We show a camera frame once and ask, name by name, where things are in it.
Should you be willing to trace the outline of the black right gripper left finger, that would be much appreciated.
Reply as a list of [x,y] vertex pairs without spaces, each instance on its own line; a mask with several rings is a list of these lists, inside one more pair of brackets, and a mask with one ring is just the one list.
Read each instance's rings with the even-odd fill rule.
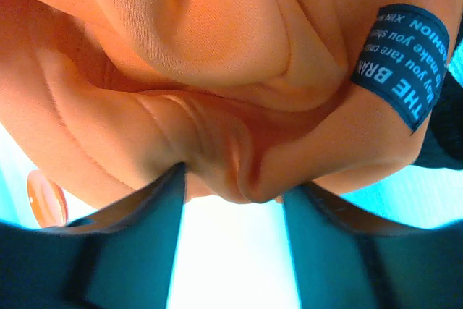
[[1,225],[3,308],[165,308],[185,167],[64,227]]

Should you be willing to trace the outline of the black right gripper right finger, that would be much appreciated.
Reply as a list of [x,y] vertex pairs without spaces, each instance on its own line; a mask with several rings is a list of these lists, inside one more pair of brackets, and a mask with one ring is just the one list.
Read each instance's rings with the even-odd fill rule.
[[310,183],[284,195],[302,308],[460,308],[462,223],[421,229]]

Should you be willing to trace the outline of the orange cloth garment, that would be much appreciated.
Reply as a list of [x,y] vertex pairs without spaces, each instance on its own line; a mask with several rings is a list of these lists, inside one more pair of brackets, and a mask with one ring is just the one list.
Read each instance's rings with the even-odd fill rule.
[[1,123],[95,208],[179,162],[190,198],[358,190],[425,137],[350,78],[389,4],[456,40],[462,0],[1,0]]

